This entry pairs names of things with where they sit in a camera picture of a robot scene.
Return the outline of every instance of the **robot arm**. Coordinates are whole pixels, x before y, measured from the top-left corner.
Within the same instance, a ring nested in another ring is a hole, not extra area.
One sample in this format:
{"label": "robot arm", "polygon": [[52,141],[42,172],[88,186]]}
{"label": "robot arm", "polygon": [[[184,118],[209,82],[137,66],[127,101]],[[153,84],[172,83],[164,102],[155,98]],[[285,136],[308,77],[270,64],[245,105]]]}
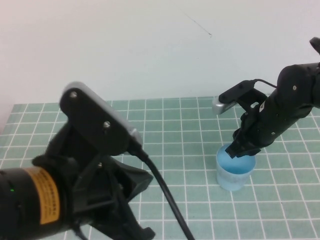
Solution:
{"label": "robot arm", "polygon": [[[313,38],[310,43],[320,54],[320,38]],[[261,80],[243,81],[213,101],[213,110],[218,114],[237,103],[246,111],[241,116],[240,128],[233,133],[232,144],[226,149],[231,158],[257,154],[306,117],[313,107],[320,108],[320,63],[285,67],[269,97],[254,89],[257,81]]]}

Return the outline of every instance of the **table surface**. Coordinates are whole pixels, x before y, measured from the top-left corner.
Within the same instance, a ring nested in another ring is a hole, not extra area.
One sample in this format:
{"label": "table surface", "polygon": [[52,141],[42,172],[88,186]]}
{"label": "table surface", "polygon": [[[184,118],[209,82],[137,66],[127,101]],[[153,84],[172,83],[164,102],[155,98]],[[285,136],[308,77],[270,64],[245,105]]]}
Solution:
{"label": "table surface", "polygon": [[[256,155],[244,188],[229,192],[216,181],[215,157],[232,140],[244,112],[211,110],[213,97],[109,101],[141,132],[149,153],[197,240],[320,239],[320,110],[294,124]],[[0,168],[29,167],[66,122],[57,103],[18,104],[0,136]],[[119,161],[146,168],[135,157]],[[155,239],[185,239],[160,187],[130,206]],[[90,240],[107,239],[84,226]],[[49,239],[77,239],[72,232]]]}

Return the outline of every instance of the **cable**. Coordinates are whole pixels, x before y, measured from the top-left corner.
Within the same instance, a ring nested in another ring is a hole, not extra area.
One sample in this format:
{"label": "cable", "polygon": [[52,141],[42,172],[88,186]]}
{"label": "cable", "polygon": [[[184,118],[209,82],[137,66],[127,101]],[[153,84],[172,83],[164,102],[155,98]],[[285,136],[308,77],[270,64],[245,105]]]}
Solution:
{"label": "cable", "polygon": [[138,157],[142,162],[144,162],[149,167],[149,169],[153,173],[155,179],[159,183],[159,186],[162,189],[163,194],[164,194],[167,202],[169,203],[169,206],[170,206],[177,222],[179,223],[186,239],[195,240],[195,237],[192,235],[184,217],[182,216],[182,214],[181,214],[181,212],[175,202],[174,197],[172,196],[172,194],[171,194],[165,180],[161,176],[159,170],[157,169],[155,164],[151,161],[148,154],[142,149],[140,144],[138,144],[137,142],[134,142],[133,145],[134,146],[131,146],[130,149],[128,150],[128,152],[131,155]]}
{"label": "cable", "polygon": [[253,81],[255,81],[255,82],[261,82],[261,83],[267,84],[267,85],[269,85],[269,86],[271,86],[271,87],[273,87],[273,88],[275,88],[275,89],[277,88],[277,86],[276,86],[276,85],[273,85],[272,83],[267,82],[267,81],[262,80],[262,79],[254,79]]}

